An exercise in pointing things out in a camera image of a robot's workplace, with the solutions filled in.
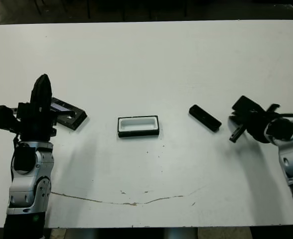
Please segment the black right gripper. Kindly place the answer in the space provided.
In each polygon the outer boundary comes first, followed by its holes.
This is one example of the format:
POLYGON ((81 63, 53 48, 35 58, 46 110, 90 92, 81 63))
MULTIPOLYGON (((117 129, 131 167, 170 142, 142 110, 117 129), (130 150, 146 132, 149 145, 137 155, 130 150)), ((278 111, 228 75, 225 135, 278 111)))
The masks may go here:
POLYGON ((232 117, 229 120, 237 128, 230 136, 230 141, 235 143, 239 137, 246 131, 256 141, 269 143, 264 136, 266 126, 271 121, 270 116, 277 115, 275 112, 280 105, 271 104, 267 110, 264 110, 256 103, 236 103, 233 105, 232 117))

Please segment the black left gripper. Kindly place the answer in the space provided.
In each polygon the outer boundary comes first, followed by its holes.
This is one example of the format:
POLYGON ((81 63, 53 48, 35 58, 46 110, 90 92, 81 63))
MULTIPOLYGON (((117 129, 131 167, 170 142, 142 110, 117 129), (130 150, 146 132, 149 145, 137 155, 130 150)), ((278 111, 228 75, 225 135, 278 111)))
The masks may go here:
POLYGON ((18 103, 16 118, 20 120, 21 141, 50 141, 57 130, 57 115, 51 110, 52 88, 47 74, 41 75, 34 83, 30 103, 18 103))

